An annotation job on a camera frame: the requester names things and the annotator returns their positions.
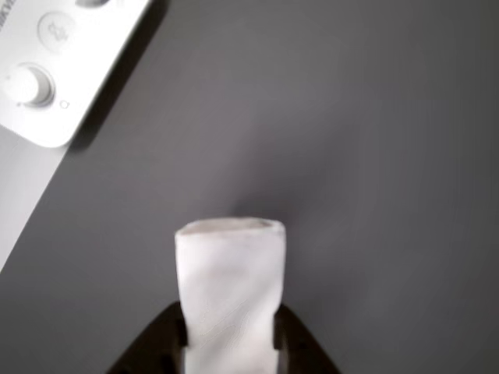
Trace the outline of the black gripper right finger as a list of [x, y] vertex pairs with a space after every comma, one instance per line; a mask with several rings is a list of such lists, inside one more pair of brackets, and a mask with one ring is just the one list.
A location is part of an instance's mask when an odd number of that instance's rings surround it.
[[284, 304], [274, 314], [274, 349], [278, 352], [277, 373], [341, 373], [305, 324]]

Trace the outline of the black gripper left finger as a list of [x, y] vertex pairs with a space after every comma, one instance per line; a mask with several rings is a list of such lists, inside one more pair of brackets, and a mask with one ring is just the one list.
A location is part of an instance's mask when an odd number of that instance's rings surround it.
[[180, 302], [173, 302], [135, 338], [106, 373], [181, 373], [187, 346]]

